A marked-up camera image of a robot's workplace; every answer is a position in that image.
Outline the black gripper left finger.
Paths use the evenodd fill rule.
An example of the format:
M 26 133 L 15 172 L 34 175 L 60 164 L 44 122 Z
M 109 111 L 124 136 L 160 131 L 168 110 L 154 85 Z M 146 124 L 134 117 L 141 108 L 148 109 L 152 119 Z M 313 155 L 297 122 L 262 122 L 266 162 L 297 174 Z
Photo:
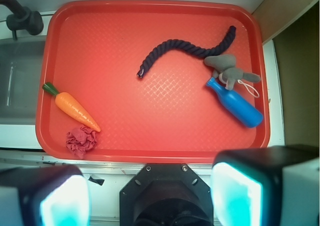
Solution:
M 88 226 L 90 216 L 89 186 L 77 166 L 0 171 L 2 226 Z

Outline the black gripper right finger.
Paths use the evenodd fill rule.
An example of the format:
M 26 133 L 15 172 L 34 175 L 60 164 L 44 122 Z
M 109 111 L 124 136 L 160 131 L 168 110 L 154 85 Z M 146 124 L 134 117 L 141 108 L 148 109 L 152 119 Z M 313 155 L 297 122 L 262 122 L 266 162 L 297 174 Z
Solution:
M 320 150 L 293 144 L 221 151 L 210 188 L 223 226 L 317 226 Z

